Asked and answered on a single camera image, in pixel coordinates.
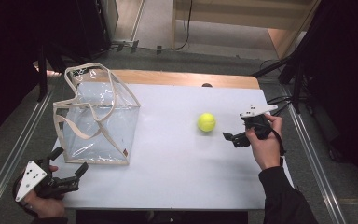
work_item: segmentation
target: sleeve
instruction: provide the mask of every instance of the sleeve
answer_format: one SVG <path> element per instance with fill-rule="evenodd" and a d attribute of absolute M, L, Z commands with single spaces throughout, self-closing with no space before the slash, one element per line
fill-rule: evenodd
<path fill-rule="evenodd" d="M 292 188 L 281 166 L 259 174 L 266 193 L 264 223 L 318 223 L 301 192 Z"/>
<path fill-rule="evenodd" d="M 68 218 L 66 217 L 48 217 L 36 218 L 31 224 L 67 224 Z"/>

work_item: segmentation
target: hand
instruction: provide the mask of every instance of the hand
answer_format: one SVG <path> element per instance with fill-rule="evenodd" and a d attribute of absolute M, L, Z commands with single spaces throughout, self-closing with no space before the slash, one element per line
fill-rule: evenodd
<path fill-rule="evenodd" d="M 271 122 L 271 127 L 279 136 L 281 135 L 282 118 L 266 114 L 266 118 Z M 254 128 L 246 130 L 246 137 L 252 145 L 255 161 L 262 170 L 280 165 L 280 145 L 274 133 L 270 133 L 265 140 L 259 140 L 255 135 Z"/>
<path fill-rule="evenodd" d="M 57 166 L 50 166 L 51 172 L 57 170 Z M 24 201 L 31 205 L 32 210 L 37 213 L 39 218 L 64 217 L 65 215 L 65 207 L 62 200 L 39 198 L 34 190 L 31 190 L 25 196 Z"/>

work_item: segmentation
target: tennis ball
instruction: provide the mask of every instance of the tennis ball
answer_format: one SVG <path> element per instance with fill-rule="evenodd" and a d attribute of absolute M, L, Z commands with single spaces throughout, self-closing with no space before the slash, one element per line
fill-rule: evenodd
<path fill-rule="evenodd" d="M 214 125 L 216 125 L 216 120 L 214 119 L 213 114 L 203 113 L 200 115 L 197 124 L 199 128 L 204 132 L 210 132 L 211 130 L 213 130 Z"/>

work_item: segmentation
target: clear plastic bag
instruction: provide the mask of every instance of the clear plastic bag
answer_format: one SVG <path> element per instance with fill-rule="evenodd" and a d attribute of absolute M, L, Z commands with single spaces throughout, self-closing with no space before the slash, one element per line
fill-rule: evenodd
<path fill-rule="evenodd" d="M 65 71 L 73 99 L 55 102 L 66 162 L 129 164 L 140 104 L 110 70 L 87 63 Z"/>

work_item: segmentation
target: table surface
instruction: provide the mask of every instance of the table surface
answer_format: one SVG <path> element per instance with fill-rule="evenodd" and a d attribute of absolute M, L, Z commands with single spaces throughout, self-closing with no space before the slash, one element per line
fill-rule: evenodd
<path fill-rule="evenodd" d="M 130 165 L 90 164 L 80 190 L 66 195 L 67 207 L 264 208 L 264 190 L 257 176 L 260 168 L 252 150 L 235 148 L 222 135 L 243 132 L 239 114 L 248 105 L 266 103 L 254 77 L 133 70 L 114 73 L 131 83 L 129 88 L 141 103 Z M 213 88 L 201 87 L 204 83 Z M 216 117 L 216 127 L 210 133 L 197 128 L 197 118 L 203 112 Z M 80 165 L 65 163 L 63 156 L 52 164 L 60 167 L 58 177 L 73 175 Z"/>

